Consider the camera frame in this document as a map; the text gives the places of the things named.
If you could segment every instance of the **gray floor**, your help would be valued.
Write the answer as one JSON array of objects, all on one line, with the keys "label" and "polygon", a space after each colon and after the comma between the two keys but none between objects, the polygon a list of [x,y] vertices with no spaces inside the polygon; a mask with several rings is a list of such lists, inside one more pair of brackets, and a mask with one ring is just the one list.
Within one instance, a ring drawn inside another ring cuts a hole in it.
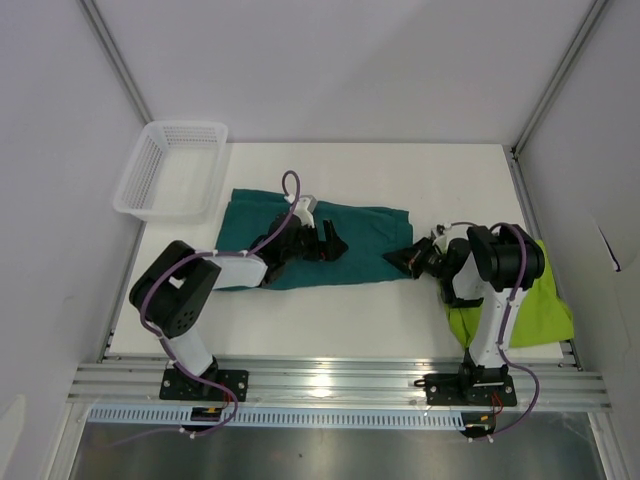
[{"label": "gray floor", "polygon": [[196,440],[166,432],[105,448],[148,428],[87,425],[71,478],[605,478],[583,414],[534,414],[494,444],[469,445],[456,432],[230,427]]}]

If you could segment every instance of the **green towel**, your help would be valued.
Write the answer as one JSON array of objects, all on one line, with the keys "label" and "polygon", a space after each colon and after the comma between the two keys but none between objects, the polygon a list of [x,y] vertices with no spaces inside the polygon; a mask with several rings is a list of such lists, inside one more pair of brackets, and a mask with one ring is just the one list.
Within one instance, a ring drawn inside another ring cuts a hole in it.
[{"label": "green towel", "polygon": [[[538,242],[545,256],[542,277],[533,283],[525,297],[511,335],[511,347],[531,347],[573,338],[573,316],[569,307],[558,298],[549,258],[542,242]],[[448,309],[451,331],[463,347],[468,347],[478,330],[482,306]]]},{"label": "green towel", "polygon": [[[279,193],[234,190],[224,214],[216,248],[248,249],[289,205]],[[318,285],[354,285],[406,278],[382,254],[413,243],[409,212],[385,207],[349,207],[319,201],[313,212],[318,234],[323,220],[331,220],[349,250],[335,262],[297,260],[269,288],[289,290]]]}]

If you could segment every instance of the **white table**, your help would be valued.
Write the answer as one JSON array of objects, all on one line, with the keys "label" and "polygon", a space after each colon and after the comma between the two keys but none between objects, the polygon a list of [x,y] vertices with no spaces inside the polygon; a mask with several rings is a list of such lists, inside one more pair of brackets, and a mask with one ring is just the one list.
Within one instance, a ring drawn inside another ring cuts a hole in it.
[{"label": "white table", "polygon": [[[231,144],[226,154],[224,189],[210,221],[148,224],[127,290],[173,240],[212,249],[231,191],[280,191],[288,169],[299,173],[303,194],[320,200],[409,210],[415,240],[446,221],[524,226],[499,145]],[[458,360],[463,353],[429,277],[280,292],[213,292],[196,328],[215,355]],[[162,353],[128,301],[110,353]],[[562,351],[554,343],[511,349],[510,356],[555,363]]]}]

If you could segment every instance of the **black mounting plate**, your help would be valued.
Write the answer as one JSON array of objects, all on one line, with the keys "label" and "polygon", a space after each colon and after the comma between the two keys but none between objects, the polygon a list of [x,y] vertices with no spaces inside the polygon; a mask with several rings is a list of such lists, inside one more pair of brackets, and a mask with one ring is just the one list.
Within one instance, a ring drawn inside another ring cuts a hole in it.
[{"label": "black mounting plate", "polygon": [[[247,370],[218,370],[217,383],[224,385],[238,397],[238,402],[247,399],[249,372]],[[160,400],[185,400],[204,402],[224,402],[225,395],[217,388],[203,389],[200,384],[195,388],[175,368],[168,368],[162,376]]]},{"label": "black mounting plate", "polygon": [[492,407],[493,392],[498,394],[505,407],[515,407],[518,404],[513,379],[509,375],[506,376],[503,384],[471,387],[467,389],[466,395],[462,394],[456,374],[430,373],[423,379],[427,405]]}]

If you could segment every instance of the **yellow-green fabric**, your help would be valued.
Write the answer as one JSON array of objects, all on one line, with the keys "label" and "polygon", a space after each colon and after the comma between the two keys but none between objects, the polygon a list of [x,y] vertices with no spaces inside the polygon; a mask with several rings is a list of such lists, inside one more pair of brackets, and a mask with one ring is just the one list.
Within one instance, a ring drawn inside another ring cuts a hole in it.
[{"label": "yellow-green fabric", "polygon": [[[547,251],[538,242],[545,258],[542,277],[537,279],[520,306],[511,336],[511,347],[531,347],[573,338],[573,315],[558,298]],[[463,347],[468,347],[478,329],[482,306],[447,309],[451,331]]]}]

